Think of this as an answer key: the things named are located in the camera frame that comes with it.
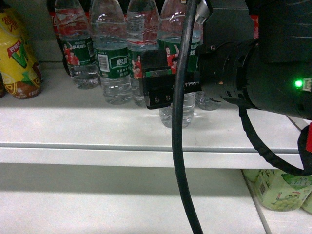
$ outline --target water bottle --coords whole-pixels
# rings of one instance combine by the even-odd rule
[[[116,0],[94,0],[90,22],[96,63],[105,99],[119,105],[131,100],[126,23]]]
[[[165,0],[160,13],[160,26],[158,31],[158,43],[160,49],[165,49],[167,53],[168,66],[172,73],[176,73],[177,58],[179,55],[183,22],[185,18],[186,5],[181,4],[180,0]],[[201,44],[202,28],[199,24],[194,24],[192,45],[188,63],[188,72],[197,70],[197,56],[195,48]],[[183,105],[183,127],[187,127],[194,117],[195,93],[184,95]],[[161,108],[159,116],[162,123],[171,128],[172,124],[172,105]]]
[[[85,10],[85,7],[87,7],[87,0],[79,0],[82,8]],[[63,51],[63,46],[62,46],[62,42],[59,38],[59,33],[58,33],[58,29],[57,29],[57,26],[56,26],[56,21],[55,21],[55,0],[47,0],[46,2],[46,6],[47,6],[47,9],[49,11],[49,15],[51,17],[51,22],[52,22],[52,26],[53,26],[53,29],[54,29],[54,33],[55,33],[55,37],[56,37],[56,40],[57,40],[57,43],[58,43],[58,46],[59,48],[61,49],[62,51],[62,54],[63,54],[63,66],[67,72],[68,75],[70,75],[70,72],[69,72],[69,69],[68,69],[68,65],[67,65],[67,61],[66,61],[66,57],[65,57],[65,54],[64,54],[64,51]]]
[[[126,26],[132,99],[136,105],[146,107],[139,86],[139,79],[142,78],[141,53],[158,49],[159,12],[155,1],[131,0]]]
[[[79,89],[98,86],[88,19],[78,0],[56,0],[55,19],[70,76]]]
[[[214,111],[221,106],[220,101],[208,97],[203,91],[196,92],[195,103],[200,109],[205,111]]]

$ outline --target black cable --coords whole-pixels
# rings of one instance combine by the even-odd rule
[[[301,131],[298,140],[299,155],[304,168],[302,170],[283,160],[266,146],[255,131],[245,108],[239,108],[239,116],[250,143],[269,164],[294,176],[308,176],[312,174],[312,154],[306,151],[309,126]]]
[[[188,67],[189,54],[191,50],[191,39],[193,35],[197,5],[198,0],[187,1],[187,8],[181,38],[181,49],[178,57],[174,85],[172,111],[172,150],[175,165],[175,175],[185,213],[187,215],[193,233],[203,234],[187,183],[182,148],[184,83]]]

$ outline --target green led light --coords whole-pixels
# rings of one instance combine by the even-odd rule
[[[301,88],[303,85],[303,81],[302,80],[296,80],[294,85],[296,86],[296,88]]]

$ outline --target shelf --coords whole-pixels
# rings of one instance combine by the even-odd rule
[[[61,66],[43,69],[37,97],[0,99],[0,162],[173,167],[171,129],[158,110],[110,105],[100,87],[77,89]],[[248,113],[268,147],[302,167],[293,123],[279,114]],[[196,108],[183,147],[186,167],[272,168],[247,139],[237,106],[227,103],[211,112]]]
[[[304,129],[307,125],[309,125],[312,122],[312,121],[307,120],[307,119],[301,119],[301,118],[296,118],[296,117],[289,117],[289,119],[300,130]]]
[[[205,234],[265,234],[240,170],[187,174]],[[173,168],[0,164],[0,178],[3,234],[192,233]]]

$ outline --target green bottle label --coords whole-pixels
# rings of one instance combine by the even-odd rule
[[[118,50],[94,49],[94,51],[101,76],[116,79],[129,74],[127,47]]]
[[[92,39],[63,41],[67,63],[73,66],[88,65],[94,62]]]
[[[165,42],[163,40],[158,40],[158,44],[159,44],[160,49],[166,50],[168,66],[170,66],[172,74],[175,74],[176,66],[177,66],[177,57],[180,52],[180,43],[172,43],[172,42]],[[198,47],[199,45],[200,45],[200,42],[195,42],[191,44],[189,64],[188,64],[188,69],[187,69],[188,72],[197,71],[198,57],[197,55],[195,55],[195,48]]]
[[[142,52],[128,50],[130,76],[134,79],[142,78],[141,67],[141,54]]]
[[[288,183],[292,188],[296,190],[300,190],[312,185],[311,176],[296,176],[291,174],[282,174],[282,177],[286,183]]]

